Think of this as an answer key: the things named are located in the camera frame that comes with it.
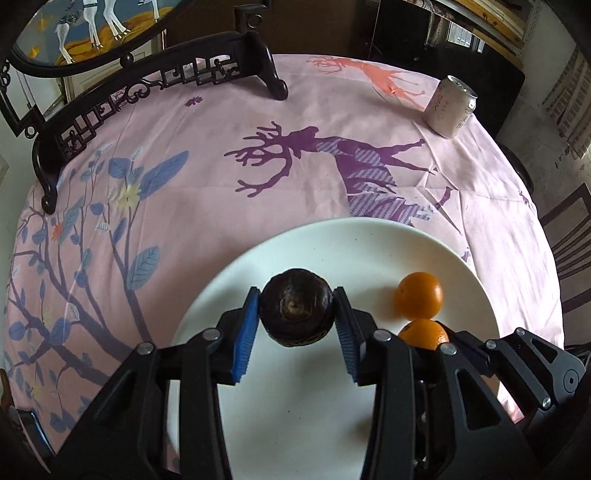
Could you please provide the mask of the small orange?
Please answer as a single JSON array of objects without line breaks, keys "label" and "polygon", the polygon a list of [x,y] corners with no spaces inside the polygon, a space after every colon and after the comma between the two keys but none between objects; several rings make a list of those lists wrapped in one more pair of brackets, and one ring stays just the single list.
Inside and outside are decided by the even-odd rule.
[{"label": "small orange", "polygon": [[443,287],[428,272],[414,272],[403,278],[394,290],[394,310],[408,320],[432,319],[442,309]]},{"label": "small orange", "polygon": [[443,326],[430,319],[410,321],[398,336],[410,346],[427,350],[436,350],[441,344],[449,342]]}]

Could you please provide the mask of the dark passion fruit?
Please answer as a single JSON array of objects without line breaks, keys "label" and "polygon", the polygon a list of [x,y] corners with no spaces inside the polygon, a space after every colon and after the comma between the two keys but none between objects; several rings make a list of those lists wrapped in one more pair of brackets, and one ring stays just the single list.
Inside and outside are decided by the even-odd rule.
[{"label": "dark passion fruit", "polygon": [[290,269],[273,276],[263,288],[259,318],[281,346],[311,345],[327,336],[335,324],[334,294],[317,274]]}]

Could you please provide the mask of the white oval plate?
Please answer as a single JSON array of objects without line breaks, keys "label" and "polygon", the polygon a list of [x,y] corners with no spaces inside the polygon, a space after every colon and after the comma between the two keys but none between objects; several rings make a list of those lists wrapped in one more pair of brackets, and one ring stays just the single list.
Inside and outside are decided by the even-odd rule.
[{"label": "white oval plate", "polygon": [[[304,268],[346,290],[356,309],[392,332],[404,327],[393,295],[407,275],[433,274],[444,290],[439,320],[488,339],[498,333],[493,308],[473,264],[412,227],[370,218],[301,226],[252,248],[204,288],[185,313],[181,344],[238,308],[252,287]],[[249,366],[219,390],[231,473],[236,479],[356,479],[370,434],[374,391],[353,383],[335,332],[286,348],[259,329]]]}]

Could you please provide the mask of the wooden chair right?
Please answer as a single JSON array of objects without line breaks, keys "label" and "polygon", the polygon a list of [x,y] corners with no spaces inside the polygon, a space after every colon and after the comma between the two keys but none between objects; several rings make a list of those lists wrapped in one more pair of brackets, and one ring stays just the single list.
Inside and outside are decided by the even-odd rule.
[{"label": "wooden chair right", "polygon": [[565,346],[590,344],[590,189],[582,183],[541,219],[560,287]]}]

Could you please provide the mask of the pink floral tablecloth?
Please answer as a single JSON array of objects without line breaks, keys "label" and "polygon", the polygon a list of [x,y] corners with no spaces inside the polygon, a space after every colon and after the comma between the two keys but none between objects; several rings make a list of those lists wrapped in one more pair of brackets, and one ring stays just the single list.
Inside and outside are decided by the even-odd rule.
[{"label": "pink floral tablecloth", "polygon": [[30,188],[4,309],[18,408],[59,448],[142,341],[167,345],[231,260],[291,228],[370,217],[418,228],[477,274],[499,330],[563,345],[559,281],[536,207],[478,119],[451,139],[424,109],[437,80],[332,56],[279,55],[286,100],[256,78],[155,89],[124,104]]}]

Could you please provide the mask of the white drink can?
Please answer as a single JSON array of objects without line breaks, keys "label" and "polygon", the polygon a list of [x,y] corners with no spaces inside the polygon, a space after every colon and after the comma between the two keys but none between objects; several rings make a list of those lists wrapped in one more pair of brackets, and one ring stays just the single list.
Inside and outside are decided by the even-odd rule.
[{"label": "white drink can", "polygon": [[465,82],[442,79],[424,112],[427,125],[444,138],[454,138],[476,109],[478,95]]}]

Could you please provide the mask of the round deer painting screen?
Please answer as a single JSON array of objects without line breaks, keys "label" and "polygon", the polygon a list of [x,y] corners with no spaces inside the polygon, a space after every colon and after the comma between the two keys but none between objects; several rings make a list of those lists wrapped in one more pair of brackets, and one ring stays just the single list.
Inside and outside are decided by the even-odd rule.
[{"label": "round deer painting screen", "polygon": [[19,71],[52,78],[103,66],[149,42],[188,1],[33,1],[7,54]]}]

